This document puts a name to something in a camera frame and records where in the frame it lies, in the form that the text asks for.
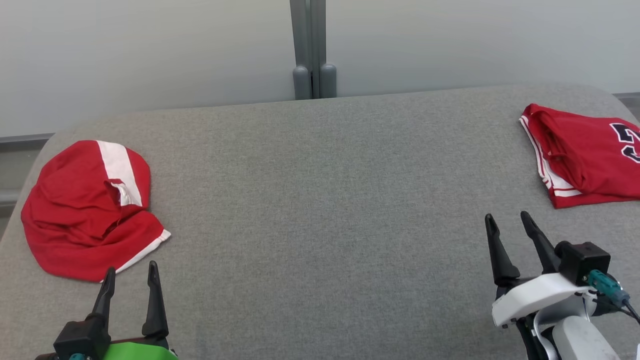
gray floor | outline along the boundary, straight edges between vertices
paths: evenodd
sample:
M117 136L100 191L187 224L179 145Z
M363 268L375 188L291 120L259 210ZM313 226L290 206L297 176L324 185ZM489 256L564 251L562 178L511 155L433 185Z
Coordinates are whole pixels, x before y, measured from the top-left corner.
M615 94L615 96L640 120L640 93ZM44 142L18 144L0 143L0 189L20 190L29 170ZM0 205L0 238L13 211Z

black cable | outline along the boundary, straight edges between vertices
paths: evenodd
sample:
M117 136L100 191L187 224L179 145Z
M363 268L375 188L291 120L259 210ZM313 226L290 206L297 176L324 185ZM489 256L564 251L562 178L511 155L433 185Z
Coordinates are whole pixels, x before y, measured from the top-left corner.
M618 306L615 306L614 304L610 304L610 303L608 303L606 301L599 300L599 299L593 299L593 302L595 302L596 304L600 304L600 305L606 306L609 309L612 309L612 310L615 310L615 311L619 311L619 312L621 312L621 313L623 313L623 314L625 314L625 315L627 315L627 316L629 316L631 318L635 318L634 315L631 312L629 312L627 310L624 310L624 309L622 309L622 308L620 308Z
M636 319L636 321L638 322L638 325L640 325L640 316L638 315L638 313L636 313L636 310L634 309L633 306L631 306L631 304L629 304L629 300L625 299L622 300L622 304L624 306L627 307L627 309L629 309L629 311L631 312L632 316Z

white partition panel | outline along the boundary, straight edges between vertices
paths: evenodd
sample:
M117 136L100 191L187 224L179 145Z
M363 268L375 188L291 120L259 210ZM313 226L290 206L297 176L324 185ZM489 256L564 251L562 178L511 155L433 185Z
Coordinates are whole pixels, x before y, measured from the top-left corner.
M294 99L288 0L0 0L0 137Z
M637 0L326 0L338 96L521 81L640 91Z

red cloth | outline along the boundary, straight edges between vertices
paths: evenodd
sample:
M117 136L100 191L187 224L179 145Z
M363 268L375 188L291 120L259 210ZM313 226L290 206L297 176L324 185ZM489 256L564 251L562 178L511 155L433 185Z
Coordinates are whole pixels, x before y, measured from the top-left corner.
M148 211L149 166L117 143L76 142L49 161L22 209L29 247L46 272L101 281L171 234Z
M524 110L520 122L556 209L640 199L640 129L635 124L537 104Z

teal connector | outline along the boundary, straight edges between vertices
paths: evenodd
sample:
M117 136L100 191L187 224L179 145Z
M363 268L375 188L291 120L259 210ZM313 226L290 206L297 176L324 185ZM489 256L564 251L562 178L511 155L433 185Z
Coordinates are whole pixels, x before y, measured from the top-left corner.
M599 270L592 270L589 273L587 282L590 286L608 297L609 300L618 307L622 307L624 301L628 301L631 298L626 291L620 288L620 284Z

